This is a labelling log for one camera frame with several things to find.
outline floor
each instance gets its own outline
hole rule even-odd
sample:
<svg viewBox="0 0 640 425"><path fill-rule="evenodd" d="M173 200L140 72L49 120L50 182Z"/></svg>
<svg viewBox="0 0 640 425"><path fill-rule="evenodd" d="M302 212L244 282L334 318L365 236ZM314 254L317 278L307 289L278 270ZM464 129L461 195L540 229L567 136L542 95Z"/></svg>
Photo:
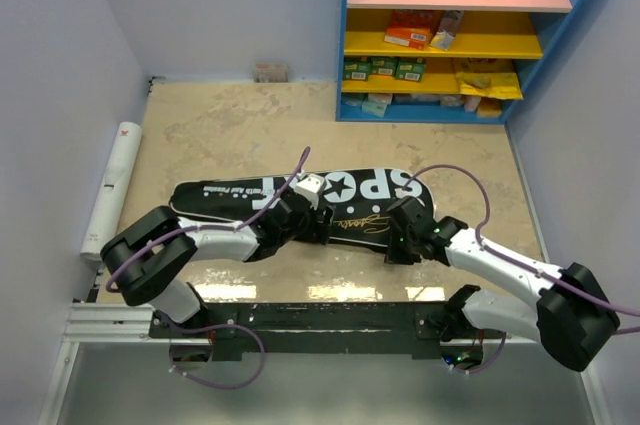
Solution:
<svg viewBox="0 0 640 425"><path fill-rule="evenodd" d="M502 126L339 123L335 96L332 83L155 84L120 229L167 204L182 181L288 173L310 145L308 171L415 171L434 163L465 167L478 175L491 198L493 219L485 235L540 257ZM469 179L441 171L424 181L440 215L472 225L480 221L482 198ZM190 263L180 276L209 301L443 300L467 283L496 290L438 263L392 267L382 260L365 249L291 243L269 260ZM121 298L102 290L97 301Z"/></svg>

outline cardboard box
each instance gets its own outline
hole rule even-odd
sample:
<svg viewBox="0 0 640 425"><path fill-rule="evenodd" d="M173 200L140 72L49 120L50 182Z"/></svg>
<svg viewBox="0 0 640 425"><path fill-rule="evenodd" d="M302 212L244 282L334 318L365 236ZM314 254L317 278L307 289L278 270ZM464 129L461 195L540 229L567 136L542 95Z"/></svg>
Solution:
<svg viewBox="0 0 640 425"><path fill-rule="evenodd" d="M396 78L398 80L409 80L419 82L422 80L424 71L427 68L424 58L401 58L398 61Z"/></svg>
<svg viewBox="0 0 640 425"><path fill-rule="evenodd" d="M351 107L359 107L364 101L364 93L343 93L342 103Z"/></svg>
<svg viewBox="0 0 640 425"><path fill-rule="evenodd" d="M362 111L365 113L370 113L375 115L376 117L384 117L384 113L387 111L388 105L386 103L379 102L370 102L369 100L365 100L362 102Z"/></svg>
<svg viewBox="0 0 640 425"><path fill-rule="evenodd" d="M289 81L289 67L284 63L258 62L253 66L253 81L282 83Z"/></svg>
<svg viewBox="0 0 640 425"><path fill-rule="evenodd" d="M395 57L372 57L371 75L383 75L393 77L398 67L398 59Z"/></svg>
<svg viewBox="0 0 640 425"><path fill-rule="evenodd" d="M343 80L369 80L371 62L369 57L344 57Z"/></svg>
<svg viewBox="0 0 640 425"><path fill-rule="evenodd" d="M423 50L433 38L435 13L429 10L394 10L384 41Z"/></svg>

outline food package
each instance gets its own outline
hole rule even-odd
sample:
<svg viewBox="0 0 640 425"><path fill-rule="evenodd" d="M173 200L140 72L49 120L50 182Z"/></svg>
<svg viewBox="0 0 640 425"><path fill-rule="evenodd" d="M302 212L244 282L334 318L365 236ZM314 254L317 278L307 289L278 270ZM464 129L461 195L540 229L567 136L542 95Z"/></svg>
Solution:
<svg viewBox="0 0 640 425"><path fill-rule="evenodd" d="M440 50L449 50L460 29L462 17L464 17L464 12L461 10L444 12L438 31L431 40L431 46Z"/></svg>
<svg viewBox="0 0 640 425"><path fill-rule="evenodd" d="M495 98L482 98L476 116L478 118L498 118L502 115L502 102Z"/></svg>
<svg viewBox="0 0 640 425"><path fill-rule="evenodd" d="M513 63L507 59L456 58L453 61L456 80L463 95L522 99L522 91Z"/></svg>
<svg viewBox="0 0 640 425"><path fill-rule="evenodd" d="M398 59L395 57L372 57L371 75L393 77L396 74Z"/></svg>
<svg viewBox="0 0 640 425"><path fill-rule="evenodd" d="M433 37L435 16L429 10L394 10L384 41L424 50Z"/></svg>
<svg viewBox="0 0 640 425"><path fill-rule="evenodd" d="M419 82L422 80L427 64L424 58L401 58L398 60L398 68L396 70L396 78L398 80L409 80L411 82Z"/></svg>
<svg viewBox="0 0 640 425"><path fill-rule="evenodd" d="M369 80L371 62L369 57L344 57L343 80Z"/></svg>

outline gray wall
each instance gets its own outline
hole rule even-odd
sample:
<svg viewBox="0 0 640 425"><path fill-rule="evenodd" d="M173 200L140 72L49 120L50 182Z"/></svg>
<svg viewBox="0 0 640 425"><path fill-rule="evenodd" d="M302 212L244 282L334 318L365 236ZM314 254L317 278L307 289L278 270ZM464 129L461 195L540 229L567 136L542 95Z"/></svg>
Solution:
<svg viewBox="0 0 640 425"><path fill-rule="evenodd" d="M510 123L550 256L591 267L612 301L640 308L640 9L590 0ZM623 319L624 325L637 320ZM597 360L616 424L640 416L639 336Z"/></svg>
<svg viewBox="0 0 640 425"><path fill-rule="evenodd" d="M142 70L106 0L0 0L0 422L33 424L118 122Z"/></svg>
<svg viewBox="0 0 640 425"><path fill-rule="evenodd" d="M282 60L295 79L334 80L339 0L109 0L144 71L244 79Z"/></svg>

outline purple cable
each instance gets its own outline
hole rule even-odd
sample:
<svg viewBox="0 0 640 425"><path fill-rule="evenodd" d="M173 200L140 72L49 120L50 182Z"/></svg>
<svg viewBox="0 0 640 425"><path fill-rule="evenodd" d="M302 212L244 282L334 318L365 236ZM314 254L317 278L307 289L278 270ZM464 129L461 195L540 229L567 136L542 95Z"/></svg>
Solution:
<svg viewBox="0 0 640 425"><path fill-rule="evenodd" d="M439 169L439 168L446 168L446 169L450 169L450 170L456 170L458 172L462 172L463 174L465 174L467 177L469 177L471 180L473 180L475 182L475 184L478 186L478 188L480 189L480 192L482 193L482 198L484 199L484 205L485 205L485 216L484 219L478 224L478 226L476 227L476 241L478 242L478 244L480 244L487 252L489 252L490 254L494 255L495 257L498 257L502 260L505 260L508 263L511 263L512 265L515 265L518 268L521 268L523 270L526 270L530 273L533 273L537 276L540 276L542 278L545 278L546 280L549 280L551 283L558 285L559 287L564 288L565 290L568 290L576 295L578 295L580 298L583 298L584 300L587 300L588 302L593 303L594 305L597 305L599 307L604 308L605 310L610 310L612 312L617 312L617 313L621 313L623 315L629 315L632 317L640 317L640 310L634 310L632 308L628 308L628 307L622 307L622 306L618 306L618 305L612 305L611 303L605 301L605 300L601 300L597 297L594 297L593 295L590 295L582 290L580 290L577 287L574 287L573 285L570 285L569 283L566 283L552 275L549 275L546 272L538 272L538 269L535 267L532 267L531 265L528 265L526 263L521 262L518 259L512 258L508 255L505 255L504 253L492 248L490 245L486 245L483 240L482 240L482 229L484 228L484 226L489 223L489 219L491 218L491 205L489 202L489 194L487 193L487 190L485 189L484 185L482 185L482 182L480 182L480 180L478 180L478 178L473 175L471 172L469 172L468 170L465 170L462 167L458 167L457 165L447 165L447 164L439 164L439 165L431 165L430 167L426 167L423 168L422 170L420 170L419 172L415 173L410 179L409 181L405 184L404 189L406 190L408 185L416 180L420 175L422 175L423 173L429 172L431 170L435 170L435 169ZM629 335L632 333L640 333L640 327L633 327L633 328L626 328L626 329L621 329L618 330L617 332L614 333L614 335Z"/></svg>
<svg viewBox="0 0 640 425"><path fill-rule="evenodd" d="M228 323L223 323L220 325L210 325L208 327L202 327L202 328L193 328L193 329L189 329L189 328L182 328L181 326L179 326L177 323L175 323L173 320L171 320L171 318L169 318L169 316L166 313L162 313L162 315L164 316L165 321L169 324L169 327L171 327L173 330L176 330L180 333L204 333L204 332L208 332L210 330L226 330L226 329L235 329L235 330L240 330L242 332L247 333L248 335L251 336L251 338L253 338L256 343L258 344L258 348L260 349L260 364L258 365L258 368L256 369L255 372L253 372L253 375L251 375L249 378L247 378L246 380L240 382L240 383L234 383L232 385L226 385L224 383L217 383L217 382L212 382L210 380L206 380L204 378L198 377L196 375L193 375L191 373L185 372L184 370L182 370L180 367L178 367L178 365L176 365L176 362L173 360L173 357L171 356L171 352L169 352L169 361L172 365L172 367L178 371L178 373L180 375L182 375L185 378L188 378L190 380L193 380L196 383L199 383L200 385L205 385L207 387L212 387L212 388L217 388L219 390L236 390L238 388L242 388L242 387L246 387L247 385L249 385L250 383L253 383L262 373L262 371L264 370L264 364L267 360L267 353L266 350L264 348L264 343L262 343L262 340L260 340L260 337L258 337L258 335L251 329L247 328L247 327L243 327L242 325L235 325L235 324L228 324Z"/></svg>
<svg viewBox="0 0 640 425"><path fill-rule="evenodd" d="M471 370L462 370L462 369L456 368L455 365L453 366L452 370L455 370L456 372L460 372L464 375L475 375L477 373L484 372L487 368L493 365L494 362L498 359L506 343L507 343L507 334L505 333L502 335L502 340L500 341L500 345L498 345L497 350L489 360L478 365L477 367L472 368Z"/></svg>
<svg viewBox="0 0 640 425"><path fill-rule="evenodd" d="M238 230L242 230L243 228L248 227L249 225L253 224L256 220L258 220L260 217L262 217L266 213L267 210L269 210L271 205L273 205L274 202L276 200L278 200L280 198L280 196L284 193L284 191L289 187L289 185L291 184L293 179L302 170L302 167L304 166L304 163L307 161L307 158L309 158L309 154L310 153L311 153L311 147L306 147L304 149L304 151L302 152L302 155L300 156L300 161L298 162L298 165L293 170L291 175L289 175L289 178L287 178L287 180L284 182L284 184L276 191L276 193L273 195L273 197L271 197L271 200L269 200L269 202L264 207L262 207L260 210L258 210L252 217L248 218L247 220L245 220L244 222L242 222L240 225L238 225L235 228L230 226L230 225L218 224L218 223L210 223L210 224L207 224L207 225L200 226L199 229L200 230L233 230L233 231L238 231ZM179 228L177 230L173 230L173 231L171 231L169 233L166 233L166 234L162 235L159 238L156 238L154 241L152 241L148 245L142 247L140 250L138 250L136 253L134 253L131 257L129 257L129 259L125 260L125 262L122 265L120 265L120 268L118 268L113 273L113 275L111 275L109 280L107 280L107 284L105 285L105 288L106 288L107 292L118 293L118 289L114 288L113 284L118 280L118 278L120 278L122 276L122 274L124 272L126 272L129 269L129 267L133 263L136 262L136 260L138 260L142 256L146 255L147 253L151 252L153 250L153 247L156 247L158 245L162 245L164 242L166 242L166 241L168 241L168 240L170 240L170 239L172 239L174 237L177 237L178 235L181 235L183 233L195 232L197 230L198 230L198 227L196 227L196 226Z"/></svg>

